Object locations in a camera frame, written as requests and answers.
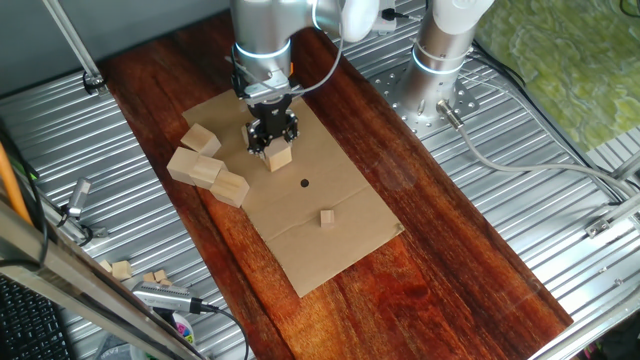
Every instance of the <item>cardboard sheet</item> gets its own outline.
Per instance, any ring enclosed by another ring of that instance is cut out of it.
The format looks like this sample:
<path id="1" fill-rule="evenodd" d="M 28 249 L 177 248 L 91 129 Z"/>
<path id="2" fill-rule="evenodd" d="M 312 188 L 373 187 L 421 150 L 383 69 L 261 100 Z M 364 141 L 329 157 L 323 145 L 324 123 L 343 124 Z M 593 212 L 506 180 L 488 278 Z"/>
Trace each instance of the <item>cardboard sheet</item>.
<path id="1" fill-rule="evenodd" d="M 253 117 L 233 91 L 183 116 L 189 126 L 200 124 L 218 136 L 222 148 L 215 158 L 251 186 L 242 208 L 302 297 L 403 227 L 304 101 L 291 109 L 300 138 L 293 142 L 293 162 L 274 173 L 247 153 L 240 128 Z M 320 227 L 326 209 L 335 211 L 331 229 Z"/>

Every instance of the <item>keyboard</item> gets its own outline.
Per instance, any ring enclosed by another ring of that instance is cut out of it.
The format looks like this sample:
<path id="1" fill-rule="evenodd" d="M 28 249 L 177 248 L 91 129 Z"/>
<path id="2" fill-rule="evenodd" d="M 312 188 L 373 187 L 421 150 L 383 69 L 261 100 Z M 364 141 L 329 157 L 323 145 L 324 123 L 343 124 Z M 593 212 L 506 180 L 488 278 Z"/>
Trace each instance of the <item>keyboard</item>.
<path id="1" fill-rule="evenodd" d="M 74 360 L 58 307 L 0 276 L 0 358 Z"/>

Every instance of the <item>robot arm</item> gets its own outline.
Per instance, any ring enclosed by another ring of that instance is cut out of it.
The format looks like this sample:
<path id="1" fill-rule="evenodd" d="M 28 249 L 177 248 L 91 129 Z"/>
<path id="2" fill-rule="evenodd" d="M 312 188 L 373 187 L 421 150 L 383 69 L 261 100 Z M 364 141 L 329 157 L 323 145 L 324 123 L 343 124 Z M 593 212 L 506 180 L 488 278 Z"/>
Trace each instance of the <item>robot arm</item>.
<path id="1" fill-rule="evenodd" d="M 439 117 L 437 104 L 456 101 L 456 80 L 478 21 L 494 0 L 433 0 L 412 57 L 397 85 L 397 102 L 416 121 Z"/>
<path id="2" fill-rule="evenodd" d="M 256 118 L 247 124 L 248 151 L 260 154 L 272 139 L 298 136 L 291 104 L 291 40 L 296 32 L 316 27 L 359 41 L 378 15 L 378 0 L 232 0 L 236 36 L 233 48 L 236 94 Z"/>

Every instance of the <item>wooden cube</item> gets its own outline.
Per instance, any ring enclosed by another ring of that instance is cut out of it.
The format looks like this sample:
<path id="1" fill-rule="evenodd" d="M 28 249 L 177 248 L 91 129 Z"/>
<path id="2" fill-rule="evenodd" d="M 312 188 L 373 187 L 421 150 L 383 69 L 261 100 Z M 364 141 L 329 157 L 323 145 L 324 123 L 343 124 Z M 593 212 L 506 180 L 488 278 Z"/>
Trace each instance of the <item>wooden cube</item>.
<path id="1" fill-rule="evenodd" d="M 102 266 L 105 270 L 107 270 L 108 273 L 111 273 L 111 271 L 113 270 L 107 260 L 100 261 L 100 266 Z"/>
<path id="2" fill-rule="evenodd" d="M 264 162 L 271 172 L 287 165 L 292 159 L 291 144 L 283 137 L 272 140 L 271 144 L 264 149 Z"/>
<path id="3" fill-rule="evenodd" d="M 209 189 L 219 201 L 231 206 L 240 207 L 249 192 L 249 184 L 240 175 L 220 170 L 218 177 Z"/>
<path id="4" fill-rule="evenodd" d="M 320 227 L 330 229 L 335 225 L 335 214 L 333 210 L 320 211 Z"/>
<path id="5" fill-rule="evenodd" d="M 196 161 L 196 165 L 189 172 L 189 176 L 191 176 L 191 180 L 196 186 L 203 189 L 211 189 L 213 181 L 222 169 L 227 170 L 227 165 L 224 164 L 224 161 L 200 156 Z"/>
<path id="6" fill-rule="evenodd" d="M 111 267 L 113 268 L 112 274 L 114 278 L 120 281 L 131 278 L 132 269 L 131 264 L 129 264 L 128 261 L 119 261 L 117 263 L 113 263 Z"/>
<path id="7" fill-rule="evenodd" d="M 169 170 L 171 178 L 185 184 L 195 185 L 191 176 L 189 176 L 189 172 L 196 165 L 199 157 L 200 155 L 195 151 L 177 148 L 171 161 L 169 161 L 167 165 L 167 170 Z"/>
<path id="8" fill-rule="evenodd" d="M 146 282 L 156 282 L 156 278 L 153 276 L 153 273 L 146 273 L 142 275 L 142 280 Z"/>
<path id="9" fill-rule="evenodd" d="M 160 282 L 167 278 L 167 273 L 164 270 L 156 271 L 153 273 L 153 277 L 156 279 L 156 282 Z"/>
<path id="10" fill-rule="evenodd" d="M 200 155 L 208 157 L 212 157 L 222 146 L 216 134 L 199 124 L 193 124 L 180 142 Z"/>

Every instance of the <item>dark wood surface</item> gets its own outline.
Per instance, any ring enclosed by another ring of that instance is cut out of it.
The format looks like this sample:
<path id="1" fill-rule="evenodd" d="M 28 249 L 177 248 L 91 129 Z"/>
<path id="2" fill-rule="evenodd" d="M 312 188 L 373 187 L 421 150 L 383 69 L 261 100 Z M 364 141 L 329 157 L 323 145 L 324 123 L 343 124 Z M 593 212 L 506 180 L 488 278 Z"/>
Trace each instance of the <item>dark wood surface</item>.
<path id="1" fill-rule="evenodd" d="M 223 13 L 101 69 L 259 359 L 526 359 L 571 323 L 344 59 L 305 101 L 406 231 L 298 298 L 242 210 L 166 170 L 188 129 L 181 113 L 230 88 L 232 44 Z M 295 77 L 316 83 L 335 54 L 323 34 L 302 31 Z"/>

